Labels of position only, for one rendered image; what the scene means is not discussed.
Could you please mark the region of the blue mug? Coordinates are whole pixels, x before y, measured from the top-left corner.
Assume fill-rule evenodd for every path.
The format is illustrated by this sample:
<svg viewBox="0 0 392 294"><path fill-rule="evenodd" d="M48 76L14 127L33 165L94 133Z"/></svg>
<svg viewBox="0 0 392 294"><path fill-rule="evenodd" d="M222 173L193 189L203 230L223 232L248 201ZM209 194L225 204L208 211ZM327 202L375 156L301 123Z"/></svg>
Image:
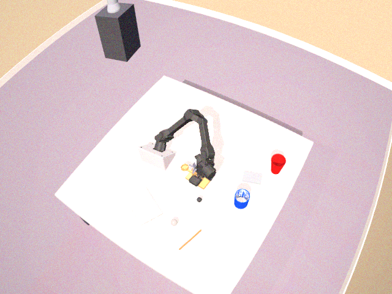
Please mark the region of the blue mug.
<svg viewBox="0 0 392 294"><path fill-rule="evenodd" d="M244 209L250 199L249 192L246 189L238 189L234 197L234 206L237 209Z"/></svg>

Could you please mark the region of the red cup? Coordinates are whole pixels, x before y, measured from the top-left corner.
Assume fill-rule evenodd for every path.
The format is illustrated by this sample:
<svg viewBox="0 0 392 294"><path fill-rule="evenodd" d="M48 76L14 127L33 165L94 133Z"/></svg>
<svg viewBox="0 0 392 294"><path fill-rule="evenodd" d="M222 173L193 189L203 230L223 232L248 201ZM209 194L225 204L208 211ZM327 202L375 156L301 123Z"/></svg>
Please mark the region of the red cup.
<svg viewBox="0 0 392 294"><path fill-rule="evenodd" d="M286 159L281 154L275 154L271 158L271 172L273 174L278 174L282 167L285 165Z"/></svg>

